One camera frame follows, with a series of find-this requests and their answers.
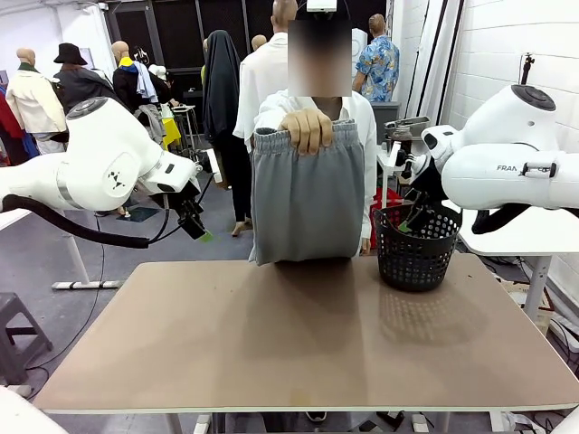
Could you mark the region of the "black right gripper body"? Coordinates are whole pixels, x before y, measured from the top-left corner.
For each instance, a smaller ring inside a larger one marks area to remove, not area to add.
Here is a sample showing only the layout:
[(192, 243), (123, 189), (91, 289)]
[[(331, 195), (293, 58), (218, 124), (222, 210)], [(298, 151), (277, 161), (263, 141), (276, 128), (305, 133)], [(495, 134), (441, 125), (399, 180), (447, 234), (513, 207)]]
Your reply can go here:
[(410, 189), (412, 188), (428, 193), (428, 202), (442, 202), (448, 199), (442, 188), (441, 174), (434, 165), (429, 165), (413, 177), (410, 183)]

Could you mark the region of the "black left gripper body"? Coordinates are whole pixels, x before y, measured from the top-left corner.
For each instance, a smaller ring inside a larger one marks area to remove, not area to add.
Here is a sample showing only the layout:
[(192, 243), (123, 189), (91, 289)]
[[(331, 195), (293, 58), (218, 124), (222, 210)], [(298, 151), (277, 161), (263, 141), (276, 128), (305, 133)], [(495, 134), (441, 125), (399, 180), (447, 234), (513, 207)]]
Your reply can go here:
[(174, 194), (174, 209), (180, 222), (200, 222), (203, 209), (196, 201), (194, 193), (180, 192)]

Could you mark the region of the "person right hand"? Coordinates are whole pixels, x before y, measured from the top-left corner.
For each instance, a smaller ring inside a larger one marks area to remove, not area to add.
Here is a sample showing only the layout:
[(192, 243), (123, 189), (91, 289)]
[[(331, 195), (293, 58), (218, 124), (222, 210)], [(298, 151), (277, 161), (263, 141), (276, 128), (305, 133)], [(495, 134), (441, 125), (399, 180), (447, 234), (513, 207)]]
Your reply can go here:
[(316, 155), (333, 140), (333, 123), (318, 108), (304, 108), (284, 117), (280, 130), (288, 131), (291, 145), (301, 156)]

